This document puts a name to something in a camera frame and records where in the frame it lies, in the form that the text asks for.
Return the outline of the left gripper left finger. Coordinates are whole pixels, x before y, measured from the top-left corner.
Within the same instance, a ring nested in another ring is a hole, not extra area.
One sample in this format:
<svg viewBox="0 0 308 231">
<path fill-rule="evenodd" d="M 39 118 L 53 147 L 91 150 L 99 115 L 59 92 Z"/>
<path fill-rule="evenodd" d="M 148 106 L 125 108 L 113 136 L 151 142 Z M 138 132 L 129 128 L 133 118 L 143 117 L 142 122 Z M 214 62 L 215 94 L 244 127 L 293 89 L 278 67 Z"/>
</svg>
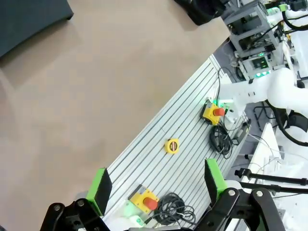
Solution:
<svg viewBox="0 0 308 231">
<path fill-rule="evenodd" d="M 112 191 L 112 182 L 106 168 L 100 168 L 92 181 L 85 198 L 65 206 L 53 203 L 49 206 L 42 231 L 108 231 L 102 220 Z"/>
</svg>

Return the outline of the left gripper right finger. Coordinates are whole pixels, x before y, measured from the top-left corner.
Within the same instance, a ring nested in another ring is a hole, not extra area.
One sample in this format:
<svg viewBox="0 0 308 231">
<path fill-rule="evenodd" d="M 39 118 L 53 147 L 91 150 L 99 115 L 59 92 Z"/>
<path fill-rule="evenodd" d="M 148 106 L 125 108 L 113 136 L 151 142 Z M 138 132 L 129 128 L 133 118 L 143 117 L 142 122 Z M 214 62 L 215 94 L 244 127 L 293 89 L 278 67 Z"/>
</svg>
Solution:
<svg viewBox="0 0 308 231">
<path fill-rule="evenodd" d="M 212 205 L 196 231 L 224 231 L 232 219 L 242 219 L 251 231 L 285 230 L 267 189 L 246 193 L 241 187 L 228 187 L 215 159 L 205 159 L 204 178 Z"/>
</svg>

